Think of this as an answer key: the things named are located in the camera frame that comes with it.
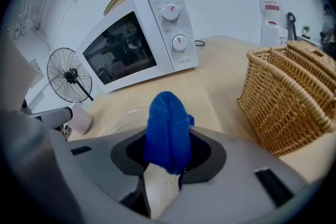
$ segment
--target light wood tabletop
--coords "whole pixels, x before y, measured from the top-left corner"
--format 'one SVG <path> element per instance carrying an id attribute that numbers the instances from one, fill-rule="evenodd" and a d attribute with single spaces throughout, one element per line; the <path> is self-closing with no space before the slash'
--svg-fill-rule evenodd
<path id="1" fill-rule="evenodd" d="M 202 40 L 206 42 L 206 46 L 197 47 L 198 67 L 99 95 L 87 110 L 93 116 L 93 123 L 88 132 L 80 135 L 73 131 L 68 141 L 97 137 L 108 127 L 118 124 L 128 112 L 149 108 L 158 93 L 171 91 L 182 101 L 187 113 L 195 118 L 196 126 L 258 143 L 252 126 L 238 106 L 237 98 L 245 81 L 248 64 L 246 53 L 260 46 L 224 36 Z M 328 137 L 327 142 L 323 144 L 318 140 L 318 147 L 307 147 L 310 149 L 307 153 L 304 153 L 307 151 L 304 150 L 304 154 L 296 152 L 281 159 L 307 181 L 315 180 L 328 171 L 331 156 L 336 150 L 330 147 L 330 142 L 336 141 L 335 137 Z M 313 166 L 316 167 L 311 167 L 307 158 L 325 150 L 329 150 L 329 153 L 324 154 L 324 159 L 315 156 Z"/>

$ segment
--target microwave window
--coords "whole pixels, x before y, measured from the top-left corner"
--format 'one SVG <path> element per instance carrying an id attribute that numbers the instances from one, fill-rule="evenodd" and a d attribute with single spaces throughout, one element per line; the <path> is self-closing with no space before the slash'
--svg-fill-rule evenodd
<path id="1" fill-rule="evenodd" d="M 83 55 L 103 84 L 156 66 L 134 12 L 107 28 Z"/>

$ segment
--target microwave control panel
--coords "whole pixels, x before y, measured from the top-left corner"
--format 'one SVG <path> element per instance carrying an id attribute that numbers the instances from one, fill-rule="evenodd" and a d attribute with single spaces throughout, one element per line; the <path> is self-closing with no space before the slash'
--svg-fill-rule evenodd
<path id="1" fill-rule="evenodd" d="M 184 0 L 148 0 L 174 71 L 198 66 L 195 39 Z"/>

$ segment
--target wicker basket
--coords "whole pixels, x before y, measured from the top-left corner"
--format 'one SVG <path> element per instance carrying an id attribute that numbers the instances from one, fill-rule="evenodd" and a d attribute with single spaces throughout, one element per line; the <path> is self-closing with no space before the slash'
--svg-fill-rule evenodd
<path id="1" fill-rule="evenodd" d="M 238 99 L 261 145 L 277 156 L 336 129 L 335 80 L 296 49 L 249 51 L 245 85 Z"/>

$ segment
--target microwave knob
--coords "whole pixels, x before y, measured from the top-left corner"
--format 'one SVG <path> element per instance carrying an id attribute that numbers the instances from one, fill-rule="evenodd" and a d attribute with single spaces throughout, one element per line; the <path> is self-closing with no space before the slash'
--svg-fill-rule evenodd
<path id="1" fill-rule="evenodd" d="M 180 15 L 180 9 L 176 5 L 168 4 L 162 10 L 162 16 L 169 22 L 173 22 L 178 19 Z"/>
<path id="2" fill-rule="evenodd" d="M 173 48 L 182 51 L 188 46 L 188 40 L 183 35 L 177 35 L 173 38 Z"/>

